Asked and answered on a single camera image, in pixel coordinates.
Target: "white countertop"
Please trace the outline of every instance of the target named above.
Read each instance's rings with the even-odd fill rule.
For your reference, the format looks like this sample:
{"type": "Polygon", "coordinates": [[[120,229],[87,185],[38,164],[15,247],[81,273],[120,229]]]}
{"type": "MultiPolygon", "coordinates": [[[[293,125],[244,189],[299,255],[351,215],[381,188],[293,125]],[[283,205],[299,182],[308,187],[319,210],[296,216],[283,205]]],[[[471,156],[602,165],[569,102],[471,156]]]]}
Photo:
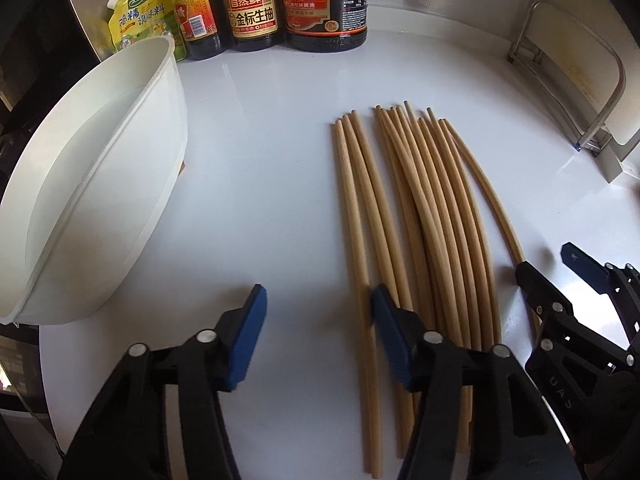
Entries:
{"type": "MultiPolygon", "coordinates": [[[[579,319],[626,340],[607,300],[565,268],[572,241],[600,262],[640,265],[636,193],[608,186],[503,58],[415,34],[371,31],[363,47],[285,46],[180,64],[189,107],[186,168],[142,256],[91,317],[43,326],[47,402],[63,449],[128,346],[183,343],[240,306],[254,283],[269,306],[246,380],[221,394],[244,480],[368,478],[362,471],[350,246],[330,125],[356,108],[409,99],[447,117],[495,186],[527,259],[579,319]]],[[[504,342],[530,351],[522,297],[487,209],[504,342]]],[[[380,352],[381,366],[386,359],[380,352]]],[[[397,476],[385,371],[385,479],[397,476]]],[[[184,478],[174,472],[174,479],[184,478]]]]}

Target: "metal screw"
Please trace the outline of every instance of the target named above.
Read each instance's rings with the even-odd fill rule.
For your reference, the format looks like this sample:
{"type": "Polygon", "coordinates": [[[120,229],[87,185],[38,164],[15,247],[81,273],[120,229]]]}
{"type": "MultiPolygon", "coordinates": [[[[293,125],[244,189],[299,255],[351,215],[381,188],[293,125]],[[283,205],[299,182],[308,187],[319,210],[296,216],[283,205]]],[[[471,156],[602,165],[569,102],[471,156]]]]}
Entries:
{"type": "Polygon", "coordinates": [[[503,359],[506,359],[511,355],[511,351],[505,345],[494,346],[492,352],[494,353],[494,355],[497,355],[498,357],[501,357],[503,359]]]}
{"type": "Polygon", "coordinates": [[[129,347],[129,355],[131,357],[140,357],[146,353],[146,345],[135,343],[129,347]]]}
{"type": "Polygon", "coordinates": [[[200,330],[196,339],[201,343],[211,343],[218,337],[218,334],[213,332],[213,330],[200,330]]]}
{"type": "Polygon", "coordinates": [[[440,343],[442,343],[442,340],[444,339],[442,337],[442,334],[440,332],[436,332],[435,330],[425,332],[422,338],[427,343],[431,343],[432,345],[439,345],[440,343]]]}

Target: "condiment bottle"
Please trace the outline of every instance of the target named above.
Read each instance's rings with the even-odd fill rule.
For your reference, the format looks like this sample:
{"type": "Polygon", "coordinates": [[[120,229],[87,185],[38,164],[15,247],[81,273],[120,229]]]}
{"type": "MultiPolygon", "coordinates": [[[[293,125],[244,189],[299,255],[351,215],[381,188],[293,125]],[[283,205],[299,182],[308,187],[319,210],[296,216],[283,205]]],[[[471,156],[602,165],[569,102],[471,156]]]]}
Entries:
{"type": "Polygon", "coordinates": [[[225,0],[236,50],[252,52],[281,43],[278,0],[225,0]]]}
{"type": "Polygon", "coordinates": [[[207,59],[230,46],[223,0],[173,0],[175,15],[191,59],[207,59]]]}
{"type": "Polygon", "coordinates": [[[283,0],[287,41],[300,50],[341,52],[367,39],[367,0],[283,0]]]}

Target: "white plastic container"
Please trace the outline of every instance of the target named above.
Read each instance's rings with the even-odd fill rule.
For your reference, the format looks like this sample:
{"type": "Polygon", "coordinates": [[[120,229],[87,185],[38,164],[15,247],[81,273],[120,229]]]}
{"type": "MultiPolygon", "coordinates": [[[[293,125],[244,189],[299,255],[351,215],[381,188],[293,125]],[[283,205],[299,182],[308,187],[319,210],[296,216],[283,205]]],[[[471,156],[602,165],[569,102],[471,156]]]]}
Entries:
{"type": "Polygon", "coordinates": [[[165,37],[120,51],[33,134],[0,204],[0,322],[88,316],[140,256],[187,144],[173,52],[165,37]]]}

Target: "orange label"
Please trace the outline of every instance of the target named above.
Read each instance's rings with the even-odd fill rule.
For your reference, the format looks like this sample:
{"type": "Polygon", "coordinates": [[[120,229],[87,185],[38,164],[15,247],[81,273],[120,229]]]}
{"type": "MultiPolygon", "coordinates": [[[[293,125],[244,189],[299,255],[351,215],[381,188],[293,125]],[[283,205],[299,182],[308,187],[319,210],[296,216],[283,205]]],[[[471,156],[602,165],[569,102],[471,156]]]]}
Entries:
{"type": "Polygon", "coordinates": [[[331,19],[331,0],[283,0],[287,27],[309,30],[331,19]]]}
{"type": "Polygon", "coordinates": [[[236,38],[257,38],[278,30],[273,0],[226,0],[226,9],[236,38]]]}
{"type": "Polygon", "coordinates": [[[199,40],[218,31],[209,0],[173,0],[175,16],[187,41],[199,40]]]}

